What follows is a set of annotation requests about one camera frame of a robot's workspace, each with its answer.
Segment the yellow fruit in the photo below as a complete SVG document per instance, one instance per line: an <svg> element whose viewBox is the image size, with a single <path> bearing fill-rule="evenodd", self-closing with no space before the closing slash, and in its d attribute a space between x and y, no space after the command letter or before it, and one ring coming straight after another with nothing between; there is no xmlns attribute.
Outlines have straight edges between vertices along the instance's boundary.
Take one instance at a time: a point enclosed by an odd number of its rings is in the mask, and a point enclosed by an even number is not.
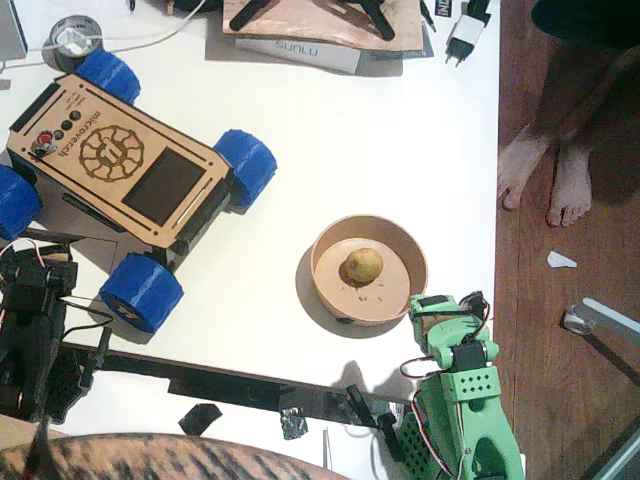
<svg viewBox="0 0 640 480"><path fill-rule="evenodd" d="M373 282L382 273L383 265L382 257L372 248L354 250L344 262L347 277L359 284Z"/></svg>

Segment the wooden floor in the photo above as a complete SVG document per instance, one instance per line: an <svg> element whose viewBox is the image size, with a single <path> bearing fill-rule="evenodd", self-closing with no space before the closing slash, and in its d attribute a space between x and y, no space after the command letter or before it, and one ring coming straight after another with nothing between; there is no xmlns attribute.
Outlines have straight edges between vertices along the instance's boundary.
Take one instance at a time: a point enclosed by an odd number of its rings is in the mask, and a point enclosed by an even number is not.
<svg viewBox="0 0 640 480"><path fill-rule="evenodd" d="M535 27L535 2L502 2L500 145L528 123L551 41ZM528 479L591 478L640 419L640 348L603 332L587 340L560 327L589 296L640 319L640 146L615 139L595 154L594 206L569 228L545 223L553 157L545 157L522 207L497 215L495 332L503 405ZM551 269L555 250L577 269Z"/></svg>

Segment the blue tire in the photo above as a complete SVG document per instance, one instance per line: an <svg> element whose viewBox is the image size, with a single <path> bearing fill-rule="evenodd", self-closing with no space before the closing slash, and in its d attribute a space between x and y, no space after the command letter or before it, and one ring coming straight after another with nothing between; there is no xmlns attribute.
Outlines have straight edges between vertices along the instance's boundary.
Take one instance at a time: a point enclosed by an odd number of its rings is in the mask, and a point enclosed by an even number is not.
<svg viewBox="0 0 640 480"><path fill-rule="evenodd" d="M0 237L15 240L41 208L36 189L12 168L0 165Z"/></svg>
<svg viewBox="0 0 640 480"><path fill-rule="evenodd" d="M135 73L114 54L102 49L91 52L76 74L129 105L140 94Z"/></svg>
<svg viewBox="0 0 640 480"><path fill-rule="evenodd" d="M116 315L146 333L158 331L183 294L169 270L137 253L128 254L100 289Z"/></svg>
<svg viewBox="0 0 640 480"><path fill-rule="evenodd" d="M237 186L233 203L248 208L276 173L276 159L264 143L242 130L229 130L213 149L233 168Z"/></svg>

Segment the beige bowl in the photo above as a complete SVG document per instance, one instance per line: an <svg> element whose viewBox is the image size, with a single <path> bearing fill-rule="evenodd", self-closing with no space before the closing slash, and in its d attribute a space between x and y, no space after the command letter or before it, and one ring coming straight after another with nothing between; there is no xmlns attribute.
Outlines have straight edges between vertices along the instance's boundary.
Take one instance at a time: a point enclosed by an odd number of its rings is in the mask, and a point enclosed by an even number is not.
<svg viewBox="0 0 640 480"><path fill-rule="evenodd" d="M384 262L382 273L355 287L341 268L347 256L373 248ZM402 318L409 296L427 288L427 262L420 246L390 220L373 215L345 217L320 234L311 251L313 283L324 306L338 320L373 326Z"/></svg>

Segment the red button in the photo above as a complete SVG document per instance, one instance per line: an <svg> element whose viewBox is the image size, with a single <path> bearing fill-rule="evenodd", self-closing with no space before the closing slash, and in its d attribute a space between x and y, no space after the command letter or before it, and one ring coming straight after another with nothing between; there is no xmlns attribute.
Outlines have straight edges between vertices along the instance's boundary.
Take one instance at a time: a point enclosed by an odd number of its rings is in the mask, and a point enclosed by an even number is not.
<svg viewBox="0 0 640 480"><path fill-rule="evenodd" d="M51 132L42 132L38 135L38 143L40 145L47 145L53 141L53 133Z"/></svg>

